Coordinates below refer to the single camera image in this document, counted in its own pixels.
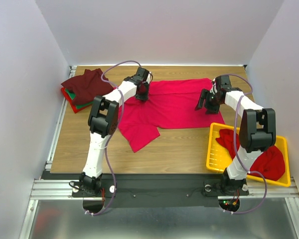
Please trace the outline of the pink magenta t shirt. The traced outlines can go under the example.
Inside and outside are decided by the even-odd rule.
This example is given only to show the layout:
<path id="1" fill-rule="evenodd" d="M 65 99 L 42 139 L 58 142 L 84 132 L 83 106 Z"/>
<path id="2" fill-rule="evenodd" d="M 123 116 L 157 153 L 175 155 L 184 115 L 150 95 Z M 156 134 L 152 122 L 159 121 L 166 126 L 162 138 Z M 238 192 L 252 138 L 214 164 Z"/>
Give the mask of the pink magenta t shirt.
<path id="1" fill-rule="evenodd" d="M 213 122 L 224 123 L 221 113 L 209 115 L 206 109 L 195 109 L 201 91 L 211 88 L 208 78 L 152 82 L 147 101 L 132 97 L 119 109 L 123 117 L 119 130 L 132 151 L 138 152 L 160 136 L 160 128 L 202 128 Z"/>

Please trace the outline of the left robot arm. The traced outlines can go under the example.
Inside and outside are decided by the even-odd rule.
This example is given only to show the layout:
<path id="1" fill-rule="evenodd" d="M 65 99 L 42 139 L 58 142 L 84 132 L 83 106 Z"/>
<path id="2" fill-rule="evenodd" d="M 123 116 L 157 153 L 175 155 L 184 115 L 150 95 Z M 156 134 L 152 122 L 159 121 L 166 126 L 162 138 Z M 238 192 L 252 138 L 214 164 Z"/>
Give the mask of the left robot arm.
<path id="1" fill-rule="evenodd" d="M 89 196 L 101 192 L 103 156 L 123 115 L 124 103 L 132 97 L 146 101 L 151 80 L 151 72 L 138 67 L 133 76 L 126 77 L 119 86 L 114 86 L 112 92 L 94 98 L 88 118 L 90 144 L 87 160 L 79 177 L 79 185 L 74 189 L 85 191 Z"/>

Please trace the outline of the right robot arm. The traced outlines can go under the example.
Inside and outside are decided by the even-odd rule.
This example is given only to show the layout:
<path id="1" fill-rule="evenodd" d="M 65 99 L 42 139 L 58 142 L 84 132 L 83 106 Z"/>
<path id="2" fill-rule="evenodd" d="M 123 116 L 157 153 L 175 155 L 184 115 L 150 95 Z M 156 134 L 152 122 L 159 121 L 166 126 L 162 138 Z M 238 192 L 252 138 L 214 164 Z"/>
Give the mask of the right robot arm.
<path id="1" fill-rule="evenodd" d="M 196 110 L 206 109 L 207 114 L 219 112 L 225 104 L 241 117 L 240 127 L 234 127 L 235 157 L 218 178 L 204 181 L 206 196 L 231 196 L 236 192 L 248 192 L 246 177 L 260 172 L 251 167 L 256 159 L 276 143 L 276 113 L 272 108 L 264 108 L 248 98 L 241 89 L 232 87 L 230 75 L 220 75 L 212 80 L 210 90 L 203 89 Z"/>

